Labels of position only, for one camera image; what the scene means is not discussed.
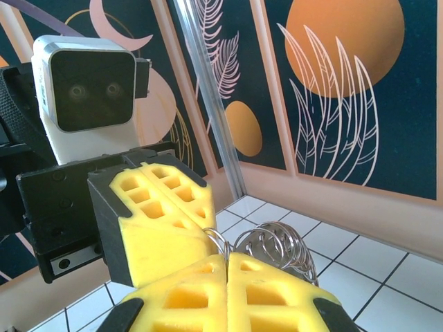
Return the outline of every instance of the camera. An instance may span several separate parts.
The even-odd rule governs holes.
[[[31,62],[58,165],[140,146],[134,105],[147,95],[151,61],[108,39],[44,35]]]
[[[61,131],[131,120],[136,58],[112,41],[41,36],[34,43],[33,68],[39,105]]]

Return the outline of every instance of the floor tile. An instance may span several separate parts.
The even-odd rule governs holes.
[[[331,259],[323,257],[322,255],[317,254],[316,252],[311,251],[312,259],[314,260],[314,265],[316,266],[317,275],[322,273],[326,266],[331,263]]]
[[[241,198],[239,201],[235,202],[231,206],[228,206],[226,210],[235,213],[236,215],[246,217],[250,213],[257,210],[260,206],[262,206],[265,202],[260,199],[255,199],[250,196],[245,196]]]
[[[356,237],[356,234],[347,230],[321,223],[303,240],[309,249],[334,259]]]
[[[266,203],[260,209],[248,215],[246,219],[253,223],[260,224],[269,221],[279,221],[288,213],[289,210],[284,209],[283,207]]]
[[[50,317],[45,322],[39,324],[30,332],[68,332],[68,324],[66,323],[66,316],[64,310],[56,313],[53,317]]]
[[[217,214],[217,230],[219,232],[224,232],[232,225],[235,225],[237,222],[239,222],[241,219],[242,218],[230,213],[229,211],[221,211],[219,214]]]
[[[316,227],[320,221],[309,218],[308,216],[303,216],[302,214],[291,212],[285,216],[281,222],[290,225],[297,233],[303,237],[312,228]]]
[[[443,314],[388,287],[383,287],[356,323],[367,331],[441,331]]]
[[[374,280],[337,263],[332,263],[321,274],[318,283],[338,298],[351,318],[355,317],[380,286]]]
[[[103,315],[101,315],[99,318],[96,318],[95,320],[87,324],[83,329],[79,330],[79,332],[96,332],[100,327],[100,325],[104,322],[106,317],[108,317],[108,314],[110,312],[111,311],[109,310]]]
[[[233,245],[235,243],[235,240],[237,240],[238,236],[240,236],[241,233],[246,232],[247,230],[250,230],[254,227],[256,227],[254,223],[250,223],[247,220],[242,220],[238,224],[225,231],[225,233],[223,233],[223,237],[228,240],[230,244]]]
[[[114,304],[118,304],[126,295],[136,290],[134,287],[118,284],[116,282],[110,282],[106,287],[109,289]]]
[[[384,282],[406,252],[359,237],[337,261],[380,282]]]
[[[408,255],[387,285],[443,310],[443,265]]]
[[[103,286],[67,309],[69,330],[71,332],[78,331],[111,307],[111,298]]]

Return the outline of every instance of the yellow foam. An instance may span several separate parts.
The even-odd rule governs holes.
[[[228,269],[229,332],[329,332],[313,300],[340,304],[332,294],[234,252]]]
[[[212,255],[126,296],[144,305],[131,332],[226,332],[226,267]]]
[[[118,222],[134,287],[216,253],[201,227],[140,170],[119,173],[110,188],[132,213]]]
[[[140,170],[162,193],[200,228],[215,228],[215,209],[210,185],[200,187],[174,166],[142,163]]]

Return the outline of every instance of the metal spring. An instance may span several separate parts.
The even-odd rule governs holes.
[[[225,255],[228,263],[231,252],[229,242],[212,228],[205,228],[204,231]],[[310,251],[296,230],[285,223],[263,223],[241,233],[234,243],[233,251],[250,255],[318,286],[317,272]]]

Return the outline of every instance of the black camera face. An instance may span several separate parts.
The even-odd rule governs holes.
[[[56,52],[50,66],[58,127],[73,132],[128,122],[135,65],[129,53]]]

